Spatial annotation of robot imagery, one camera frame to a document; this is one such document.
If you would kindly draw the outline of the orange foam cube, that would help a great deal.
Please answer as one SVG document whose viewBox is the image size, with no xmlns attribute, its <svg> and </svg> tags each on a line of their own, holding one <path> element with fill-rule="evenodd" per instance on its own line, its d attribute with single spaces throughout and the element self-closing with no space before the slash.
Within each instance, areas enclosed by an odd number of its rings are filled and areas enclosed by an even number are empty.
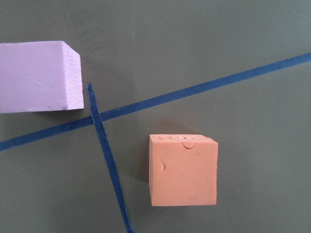
<svg viewBox="0 0 311 233">
<path fill-rule="evenodd" d="M 218 143 L 199 134 L 149 136 L 152 206 L 217 203 Z"/>
</svg>

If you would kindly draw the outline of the blue tape grid lines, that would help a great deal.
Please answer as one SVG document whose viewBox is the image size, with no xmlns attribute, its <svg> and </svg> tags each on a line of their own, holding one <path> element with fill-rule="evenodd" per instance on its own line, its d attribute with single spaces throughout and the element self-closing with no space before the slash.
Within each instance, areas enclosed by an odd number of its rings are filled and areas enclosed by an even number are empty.
<svg viewBox="0 0 311 233">
<path fill-rule="evenodd" d="M 90 100 L 90 112 L 91 115 L 82 119 L 78 119 L 72 122 L 64 123 L 61 125 L 46 128 L 37 132 L 18 136 L 9 140 L 2 141 L 0 143 L 1 151 L 8 150 L 14 147 L 25 145 L 34 141 L 38 141 L 44 138 L 48 138 L 54 135 L 66 133 L 76 129 L 80 129 L 89 125 L 94 125 L 97 131 L 99 141 L 102 147 L 102 151 L 106 160 L 109 175 L 114 187 L 118 205 L 121 211 L 121 215 L 124 221 L 126 231 L 128 233 L 134 232 L 129 219 L 124 197 L 120 184 L 120 177 L 117 172 L 116 164 L 113 158 L 113 154 L 107 139 L 107 135 L 103 126 L 103 122 L 114 119 L 120 116 L 128 115 L 134 112 L 138 112 L 147 108 L 165 104 L 174 100 L 185 98 L 188 96 L 196 95 L 205 91 L 216 89 L 225 85 L 233 84 L 236 82 L 244 81 L 250 78 L 261 76 L 267 73 L 272 73 L 277 70 L 285 69 L 288 67 L 296 66 L 302 63 L 310 62 L 311 54 L 305 53 L 292 58 L 281 60 L 275 63 L 270 63 L 264 66 L 256 67 L 250 70 L 246 70 L 240 73 L 228 75 L 222 78 L 218 78 L 209 82 L 197 84 L 180 90 L 176 90 L 164 95 L 153 97 L 147 100 L 132 103 L 126 106 L 115 108 L 100 113 L 97 107 L 95 93 L 92 89 L 92 85 L 88 84 L 87 91 Z"/>
</svg>

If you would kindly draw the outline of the pink foam cube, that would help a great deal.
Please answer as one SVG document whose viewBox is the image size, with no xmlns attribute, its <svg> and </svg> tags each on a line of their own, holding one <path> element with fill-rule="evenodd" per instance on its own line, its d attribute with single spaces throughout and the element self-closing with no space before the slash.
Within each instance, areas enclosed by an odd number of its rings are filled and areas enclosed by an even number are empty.
<svg viewBox="0 0 311 233">
<path fill-rule="evenodd" d="M 81 58 L 64 41 L 0 45 L 0 112 L 84 108 Z"/>
</svg>

